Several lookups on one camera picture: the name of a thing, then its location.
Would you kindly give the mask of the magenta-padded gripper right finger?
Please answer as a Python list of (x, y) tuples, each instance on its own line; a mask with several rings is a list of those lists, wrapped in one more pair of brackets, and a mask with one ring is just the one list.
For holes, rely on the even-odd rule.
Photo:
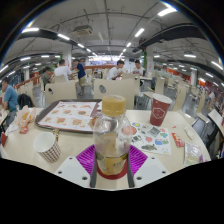
[(134, 146), (130, 146), (127, 177), (130, 188), (140, 188), (169, 175), (169, 171), (155, 157), (147, 156)]

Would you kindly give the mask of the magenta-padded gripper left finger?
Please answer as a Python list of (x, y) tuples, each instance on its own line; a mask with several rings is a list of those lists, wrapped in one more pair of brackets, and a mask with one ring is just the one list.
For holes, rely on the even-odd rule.
[(68, 156), (55, 175), (84, 188), (96, 184), (95, 148), (93, 145), (83, 150), (76, 157)]

